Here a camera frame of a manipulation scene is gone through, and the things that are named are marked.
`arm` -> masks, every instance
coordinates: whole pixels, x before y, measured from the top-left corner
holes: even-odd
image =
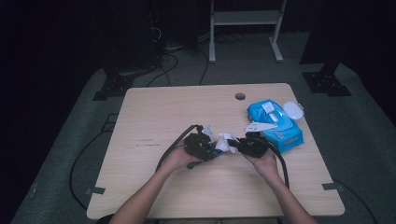
[[[308,212],[306,212],[303,206],[283,183],[283,180],[280,178],[279,172],[277,171],[276,155],[273,151],[267,150],[261,158],[253,158],[245,154],[243,155],[254,165],[257,173],[264,178],[265,182],[273,190],[283,214],[290,223],[317,223],[308,214]]]
[[[181,141],[148,182],[132,195],[116,212],[110,224],[144,223],[151,206],[163,188],[166,179],[177,169],[199,159],[187,154]]]

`white round object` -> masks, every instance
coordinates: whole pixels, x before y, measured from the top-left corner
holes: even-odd
[[[297,105],[296,103],[294,103],[292,101],[288,101],[285,104],[283,104],[283,110],[285,110],[286,114],[291,119],[300,119],[304,115],[302,106]]]

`gray carpet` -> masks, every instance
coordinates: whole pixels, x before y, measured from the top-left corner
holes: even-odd
[[[202,85],[289,83],[304,107],[305,118],[332,177],[359,195],[379,223],[394,223],[394,125],[363,88],[359,77],[342,64],[335,74],[352,96],[329,97],[324,93],[311,93],[302,72],[318,71],[322,64],[299,65],[308,33],[280,34],[278,44],[283,63],[276,62],[268,36],[245,35],[245,39],[231,45],[217,44],[217,61],[208,66]],[[208,45],[202,44],[200,49],[207,54]],[[168,73],[170,84],[198,85],[205,71],[204,54],[185,49],[173,55],[177,56],[178,65]],[[172,67],[175,61],[173,57],[164,57],[163,67]],[[158,69],[136,78],[134,87],[146,87],[161,72]],[[69,173],[80,151],[101,133],[107,115],[120,111],[122,97],[92,100],[105,79],[102,69],[92,74],[12,223],[95,223],[73,199]],[[166,76],[162,76],[150,86],[167,85]],[[95,185],[110,137],[111,133],[97,137],[76,164],[73,188],[85,205],[89,203],[89,191]],[[374,223],[350,190],[340,188],[340,195],[346,212],[340,217],[317,217],[320,223]]]

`black wire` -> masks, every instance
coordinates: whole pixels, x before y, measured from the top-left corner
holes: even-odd
[[[345,183],[341,182],[340,180],[333,178],[333,180],[335,180],[335,182],[338,182],[339,184],[341,184],[342,186],[344,186],[347,190],[349,190],[353,195],[355,195],[356,198],[358,198],[359,201],[361,201],[361,203],[363,204],[363,206],[367,209],[367,211],[370,213],[371,218],[373,219],[373,222],[375,224],[378,223],[378,221],[376,220],[376,217],[373,213],[373,211],[370,209],[369,205],[361,198],[361,196],[359,196],[352,188],[350,188],[349,186],[347,186]]]
[[[186,136],[186,134],[188,134],[189,132],[191,132],[191,130],[194,129],[195,127],[198,127],[198,125],[191,125],[186,131],[184,131],[184,133],[182,133],[176,139],[176,141],[168,149],[166,149],[166,151],[163,153],[160,160],[158,161],[157,168],[155,168],[155,172],[157,172],[158,169],[160,169],[160,167],[163,165],[163,161],[166,159],[166,157],[176,148],[177,143],[180,142],[181,139],[183,139],[183,137]]]
[[[219,34],[219,35],[216,35],[215,41],[218,44],[231,45],[231,44],[234,44],[236,42],[239,42],[239,41],[245,39],[245,35],[243,35],[243,34],[240,34],[240,35],[241,35],[241,37],[238,37],[237,35],[230,35],[230,34]]]
[[[202,81],[204,80],[204,77],[205,77],[205,75],[206,75],[207,67],[209,66],[209,59],[207,58],[207,55],[204,53],[203,50],[201,50],[201,49],[198,49],[198,50],[201,51],[202,54],[204,54],[205,60],[206,60],[205,70],[204,70],[204,73],[203,73],[202,76],[201,76],[201,80],[199,81],[199,86],[201,86]]]
[[[276,149],[273,149],[273,148],[270,148],[270,149],[276,154],[277,158],[280,160],[280,164],[282,165],[282,169],[283,169],[283,176],[285,178],[285,185],[286,185],[286,187],[288,187],[288,189],[290,189],[288,168],[286,167],[285,160],[283,160],[283,157],[279,151],[277,151]]]
[[[84,203],[82,203],[80,200],[79,200],[79,198],[77,197],[77,195],[76,195],[76,193],[74,192],[74,190],[73,190],[73,172],[74,172],[74,168],[75,168],[75,166],[76,166],[76,164],[77,164],[77,162],[78,162],[78,160],[79,160],[79,158],[81,157],[81,155],[84,153],[84,151],[88,148],[88,146],[92,143],[92,142],[94,142],[97,138],[99,138],[103,133],[106,133],[106,132],[108,132],[109,130],[111,130],[111,129],[113,129],[114,128],[114,126],[111,126],[111,127],[109,127],[109,128],[107,128],[107,129],[105,129],[104,131],[101,131],[98,135],[96,135],[80,152],[79,152],[79,154],[78,154],[78,156],[76,157],[76,159],[75,159],[75,161],[73,162],[73,166],[72,166],[72,168],[71,168],[71,170],[70,170],[70,175],[69,175],[69,188],[70,188],[70,192],[72,193],[72,196],[73,196],[73,198],[76,200],[76,202],[84,209],[84,210],[87,210],[88,209],[88,207],[84,204]]]
[[[162,64],[162,63],[161,63],[161,70],[163,70],[163,72],[165,72],[166,78],[168,79],[168,86],[172,86],[172,84],[171,84],[171,78],[170,78],[169,75],[168,75],[168,71],[166,71],[166,70],[163,68],[163,64]]]
[[[161,76],[163,76],[163,75],[167,75],[167,76],[168,76],[167,73],[170,72],[170,71],[172,71],[174,68],[177,67],[177,65],[178,65],[178,58],[177,58],[175,55],[172,55],[172,54],[164,54],[164,55],[171,56],[171,57],[173,57],[174,59],[176,59],[175,65],[173,65],[169,70],[166,70],[166,71],[162,72],[161,74],[159,74],[158,76],[154,77],[154,78],[148,83],[148,85],[147,85],[146,87],[149,87],[149,85],[150,85],[153,81],[155,81],[155,79],[157,79],[158,77],[161,77]]]

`blue package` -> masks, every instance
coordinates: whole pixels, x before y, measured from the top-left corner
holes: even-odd
[[[272,100],[265,100],[250,105],[247,109],[250,122],[272,123],[277,127],[262,131],[262,134],[281,153],[304,142],[303,131],[288,114]]]

